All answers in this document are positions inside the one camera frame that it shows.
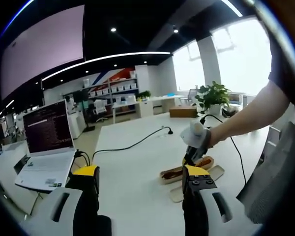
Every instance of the laptop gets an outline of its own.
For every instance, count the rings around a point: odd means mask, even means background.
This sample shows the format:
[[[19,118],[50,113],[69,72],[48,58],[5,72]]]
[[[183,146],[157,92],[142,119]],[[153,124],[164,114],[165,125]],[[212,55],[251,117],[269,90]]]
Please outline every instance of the laptop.
[[[76,151],[65,100],[34,110],[23,120],[29,160],[15,184],[46,191],[64,186]]]

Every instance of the tan box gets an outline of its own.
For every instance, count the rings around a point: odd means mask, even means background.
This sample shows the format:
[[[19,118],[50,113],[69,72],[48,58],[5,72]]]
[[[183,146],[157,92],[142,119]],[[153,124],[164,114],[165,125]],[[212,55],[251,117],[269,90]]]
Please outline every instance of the tan box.
[[[169,115],[172,118],[196,118],[197,107],[183,106],[183,107],[173,107],[169,110]]]

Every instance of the desk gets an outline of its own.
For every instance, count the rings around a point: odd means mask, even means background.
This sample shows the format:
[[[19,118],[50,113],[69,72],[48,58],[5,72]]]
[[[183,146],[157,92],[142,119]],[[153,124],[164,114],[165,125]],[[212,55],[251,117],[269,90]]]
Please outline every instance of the desk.
[[[153,115],[153,102],[162,101],[163,112],[169,112],[169,109],[176,105],[175,99],[181,99],[183,96],[161,96],[161,97],[150,97],[147,101],[142,102],[130,102],[130,103],[115,103],[112,106],[113,109],[113,123],[116,123],[116,108],[136,105],[136,112],[140,118],[148,117]]]
[[[86,128],[82,112],[75,112],[68,115],[68,122],[73,139],[77,139]]]
[[[30,214],[38,193],[14,184],[17,177],[14,166],[29,152],[26,141],[19,143],[13,150],[9,150],[9,147],[16,144],[9,144],[2,147],[3,153],[0,155],[0,182],[15,205],[26,214]]]
[[[125,148],[156,129],[170,126],[131,149],[100,152],[93,163],[100,167],[99,214],[110,217],[117,236],[184,235],[182,205],[174,204],[170,190],[181,185],[162,185],[159,173],[181,165],[187,146],[180,138],[191,118],[170,118],[168,113],[104,126],[96,150]],[[216,126],[214,118],[206,118],[206,126]],[[243,159],[247,180],[250,178],[266,143],[268,127],[234,137]],[[228,138],[208,153],[225,169],[216,181],[218,187],[234,197],[244,187],[240,158]]]

